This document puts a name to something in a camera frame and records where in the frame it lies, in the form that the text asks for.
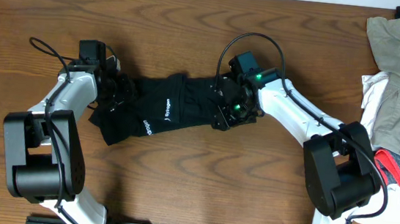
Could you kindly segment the black t-shirt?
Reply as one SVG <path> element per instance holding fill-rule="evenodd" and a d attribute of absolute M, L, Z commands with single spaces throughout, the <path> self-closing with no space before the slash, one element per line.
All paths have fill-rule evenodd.
<path fill-rule="evenodd" d="M 215 91 L 213 78 L 189 78 L 180 73 L 161 79 L 129 79 L 121 74 L 117 79 L 115 103 L 97 106 L 89 118 L 108 145 L 130 136 L 211 124 L 225 102 Z"/>

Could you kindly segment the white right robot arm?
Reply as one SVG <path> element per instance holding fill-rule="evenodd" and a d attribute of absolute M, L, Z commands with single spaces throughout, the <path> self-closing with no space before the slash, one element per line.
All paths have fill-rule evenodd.
<path fill-rule="evenodd" d="M 387 190 L 359 122 L 328 116 L 275 68 L 234 65 L 216 75 L 215 91 L 223 100 L 214 122 L 219 130 L 269 115 L 302 146 L 305 187 L 315 208 L 311 224 L 351 224 L 381 214 L 367 211 L 372 197 L 385 197 Z"/>

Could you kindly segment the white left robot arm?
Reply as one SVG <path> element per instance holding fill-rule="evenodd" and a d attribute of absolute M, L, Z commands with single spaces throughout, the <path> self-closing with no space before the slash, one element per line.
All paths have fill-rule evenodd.
<path fill-rule="evenodd" d="M 38 104 L 5 116 L 5 176 L 10 195 L 51 210 L 64 224 L 110 224 L 107 207 L 85 185 L 76 125 L 101 93 L 100 77 L 120 67 L 115 56 L 63 64 L 56 85 Z"/>

